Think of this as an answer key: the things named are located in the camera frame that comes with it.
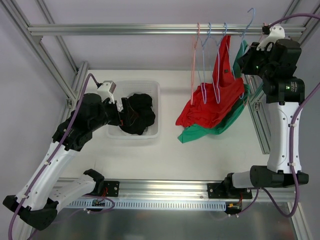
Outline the aluminium frame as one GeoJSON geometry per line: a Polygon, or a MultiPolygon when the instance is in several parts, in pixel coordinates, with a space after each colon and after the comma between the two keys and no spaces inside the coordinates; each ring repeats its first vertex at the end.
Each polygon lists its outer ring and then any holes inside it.
{"type": "Polygon", "coordinates": [[[78,95],[71,81],[79,69],[65,77],[30,25],[16,1],[1,1],[1,159],[42,156],[78,95]]]}
{"type": "MultiPolygon", "coordinates": [[[[287,101],[288,97],[302,100],[302,83],[294,79],[294,71],[302,52],[314,33],[320,28],[320,5],[317,3],[307,13],[298,13],[300,0],[291,1],[282,18],[275,23],[265,26],[280,25],[284,28],[285,37],[268,45],[265,51],[270,51],[268,72],[259,76],[262,79],[262,90],[266,96],[271,96],[280,103],[287,101]]],[[[266,107],[263,102],[256,102],[250,106],[252,119],[255,124],[262,153],[269,154],[271,147],[271,129],[267,120],[266,107]]]]}

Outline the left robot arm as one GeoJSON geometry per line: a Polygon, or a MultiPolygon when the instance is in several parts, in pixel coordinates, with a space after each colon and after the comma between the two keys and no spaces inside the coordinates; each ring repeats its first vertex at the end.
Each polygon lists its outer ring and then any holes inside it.
{"type": "Polygon", "coordinates": [[[52,137],[46,156],[32,178],[16,195],[8,195],[3,205],[23,222],[38,231],[46,229],[58,213],[83,195],[102,196],[105,178],[93,169],[61,190],[53,187],[71,160],[93,137],[93,132],[105,125],[125,126],[135,115],[126,97],[121,98],[122,111],[109,98],[85,93],[71,116],[61,123],[52,137]]]}

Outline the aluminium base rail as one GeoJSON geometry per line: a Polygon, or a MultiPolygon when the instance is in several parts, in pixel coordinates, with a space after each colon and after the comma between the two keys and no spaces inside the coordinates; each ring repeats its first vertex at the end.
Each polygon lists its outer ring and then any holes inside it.
{"type": "MultiPolygon", "coordinates": [[[[70,184],[76,178],[60,178],[54,185],[54,190],[70,184]]],[[[142,180],[142,179],[107,179],[118,181],[117,198],[136,200],[207,200],[209,199],[208,184],[219,185],[221,181],[205,180],[142,180]]],[[[294,188],[267,188],[277,202],[293,202],[294,188]]],[[[269,196],[260,190],[258,201],[269,202],[269,196]]]]}

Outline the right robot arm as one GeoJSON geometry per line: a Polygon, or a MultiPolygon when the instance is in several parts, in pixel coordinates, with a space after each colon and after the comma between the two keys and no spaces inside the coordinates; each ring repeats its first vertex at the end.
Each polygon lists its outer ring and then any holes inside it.
{"type": "Polygon", "coordinates": [[[262,79],[270,113],[270,152],[266,165],[253,165],[245,172],[229,173],[224,180],[207,184],[210,199],[251,199],[252,189],[306,185],[299,158],[299,117],[305,100],[304,81],[294,77],[302,53],[300,44],[278,39],[260,47],[253,42],[238,59],[241,72],[262,79]]]}

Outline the light blue hanger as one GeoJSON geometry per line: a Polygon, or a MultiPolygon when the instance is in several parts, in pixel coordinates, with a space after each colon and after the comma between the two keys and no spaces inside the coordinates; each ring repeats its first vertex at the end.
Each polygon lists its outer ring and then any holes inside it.
{"type": "Polygon", "coordinates": [[[199,86],[201,90],[202,95],[202,101],[204,104],[207,103],[207,89],[206,89],[206,44],[208,39],[211,36],[211,30],[212,30],[212,24],[208,23],[208,30],[206,32],[206,37],[204,40],[201,39],[200,36],[197,37],[198,40],[200,40],[200,46],[201,46],[201,56],[202,56],[202,74],[200,73],[199,67],[197,66],[197,73],[199,78],[199,86]]]}

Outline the white plastic basket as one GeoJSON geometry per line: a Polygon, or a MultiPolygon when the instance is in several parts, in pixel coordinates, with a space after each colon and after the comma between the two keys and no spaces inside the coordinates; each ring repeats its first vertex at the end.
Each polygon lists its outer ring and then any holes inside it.
{"type": "Polygon", "coordinates": [[[118,126],[108,125],[105,133],[108,138],[119,141],[142,141],[155,139],[159,136],[161,126],[161,92],[159,83],[150,79],[120,80],[116,82],[113,95],[119,109],[122,108],[121,98],[129,98],[133,94],[147,94],[152,98],[151,109],[155,114],[154,124],[147,127],[142,135],[129,134],[118,126]]]}

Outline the left aluminium frame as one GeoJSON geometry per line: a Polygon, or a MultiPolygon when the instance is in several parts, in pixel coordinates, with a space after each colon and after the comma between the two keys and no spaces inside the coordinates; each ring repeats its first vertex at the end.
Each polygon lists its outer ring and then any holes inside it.
{"type": "Polygon", "coordinates": [[[71,81],[79,69],[65,77],[30,25],[16,1],[1,1],[1,159],[42,156],[78,95],[71,81]]]}

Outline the blue hanger with black top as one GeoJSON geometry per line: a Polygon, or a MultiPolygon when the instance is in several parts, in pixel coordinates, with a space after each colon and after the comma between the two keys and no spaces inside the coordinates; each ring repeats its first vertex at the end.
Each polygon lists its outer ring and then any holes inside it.
{"type": "Polygon", "coordinates": [[[216,55],[216,60],[215,60],[215,64],[217,64],[217,69],[216,69],[216,74],[214,71],[212,72],[212,85],[213,85],[214,96],[215,96],[215,100],[216,100],[217,104],[220,104],[220,102],[221,102],[221,92],[220,92],[220,88],[219,88],[220,63],[221,63],[220,47],[221,47],[222,40],[224,39],[224,37],[226,36],[227,31],[228,31],[228,24],[226,22],[224,22],[223,25],[224,25],[224,31],[222,33],[221,39],[219,41],[217,41],[215,38],[213,38],[215,45],[217,47],[217,55],[216,55]]]}

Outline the right aluminium frame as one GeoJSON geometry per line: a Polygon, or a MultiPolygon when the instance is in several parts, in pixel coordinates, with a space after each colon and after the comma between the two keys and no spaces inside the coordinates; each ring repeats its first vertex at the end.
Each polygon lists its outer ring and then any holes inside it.
{"type": "MultiPolygon", "coordinates": [[[[265,26],[280,25],[284,28],[285,37],[268,45],[265,51],[270,51],[268,72],[259,76],[262,79],[262,90],[266,96],[271,96],[280,103],[287,101],[288,97],[302,100],[302,83],[294,79],[294,71],[302,52],[314,33],[320,28],[320,5],[317,3],[307,13],[298,13],[300,0],[291,1],[282,18],[275,23],[265,26]]],[[[256,102],[250,106],[252,119],[255,124],[262,153],[269,154],[271,147],[271,129],[267,120],[266,107],[263,102],[256,102]]]]}

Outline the red tank top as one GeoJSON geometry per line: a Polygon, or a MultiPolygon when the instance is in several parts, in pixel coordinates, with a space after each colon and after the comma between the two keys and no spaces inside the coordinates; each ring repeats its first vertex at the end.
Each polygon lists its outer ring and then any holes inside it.
{"type": "MultiPolygon", "coordinates": [[[[220,69],[219,69],[219,89],[220,104],[217,104],[213,83],[205,83],[207,91],[207,103],[203,103],[201,87],[198,86],[193,92],[193,105],[189,100],[175,124],[184,128],[199,125],[203,128],[211,129],[218,125],[229,113],[232,106],[244,94],[245,87],[242,78],[235,78],[230,66],[228,49],[230,47],[231,36],[226,35],[220,46],[220,69]]],[[[213,72],[216,74],[218,65],[215,63],[213,72]]]]}

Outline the pink hanger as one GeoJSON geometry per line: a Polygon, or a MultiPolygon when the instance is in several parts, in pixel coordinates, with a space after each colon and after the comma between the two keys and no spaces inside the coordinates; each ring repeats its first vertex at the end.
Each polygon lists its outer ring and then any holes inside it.
{"type": "Polygon", "coordinates": [[[201,26],[197,23],[196,36],[192,39],[192,62],[191,62],[191,75],[190,75],[190,104],[193,105],[194,102],[194,84],[195,84],[195,68],[196,68],[196,55],[197,55],[197,45],[200,36],[201,26]]]}
{"type": "Polygon", "coordinates": [[[265,97],[263,92],[262,81],[255,75],[242,74],[244,82],[249,86],[249,94],[246,105],[251,107],[255,103],[259,103],[265,97]]]}

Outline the green tank top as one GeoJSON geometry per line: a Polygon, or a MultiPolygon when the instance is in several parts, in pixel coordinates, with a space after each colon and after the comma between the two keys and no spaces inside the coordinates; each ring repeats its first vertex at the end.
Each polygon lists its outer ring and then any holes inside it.
{"type": "Polygon", "coordinates": [[[245,109],[249,93],[250,87],[244,83],[244,93],[239,97],[239,100],[237,100],[237,102],[232,106],[231,111],[227,113],[218,125],[213,128],[204,128],[197,124],[184,127],[184,130],[178,136],[178,140],[184,144],[198,140],[209,134],[220,135],[224,133],[242,114],[245,109]]]}

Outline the aluminium hanging rail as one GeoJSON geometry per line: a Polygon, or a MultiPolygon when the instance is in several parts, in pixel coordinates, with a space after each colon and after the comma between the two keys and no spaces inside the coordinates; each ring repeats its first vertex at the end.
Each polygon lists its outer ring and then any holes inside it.
{"type": "MultiPolygon", "coordinates": [[[[210,35],[222,35],[224,24],[211,24],[210,35]]],[[[246,25],[227,24],[226,34],[240,36],[246,25]]],[[[262,25],[251,25],[246,35],[260,35],[262,25]]],[[[200,35],[207,35],[208,23],[200,24],[200,35]]],[[[134,36],[196,35],[196,24],[33,24],[27,27],[32,36],[134,36]]]]}

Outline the black tank top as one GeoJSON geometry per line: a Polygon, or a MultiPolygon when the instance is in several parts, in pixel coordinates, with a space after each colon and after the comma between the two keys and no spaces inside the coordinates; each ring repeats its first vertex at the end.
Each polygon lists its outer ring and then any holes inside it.
{"type": "Polygon", "coordinates": [[[121,125],[120,129],[127,134],[141,136],[148,127],[155,123],[153,99],[146,93],[134,93],[127,98],[127,103],[134,113],[129,116],[131,123],[121,125]]]}

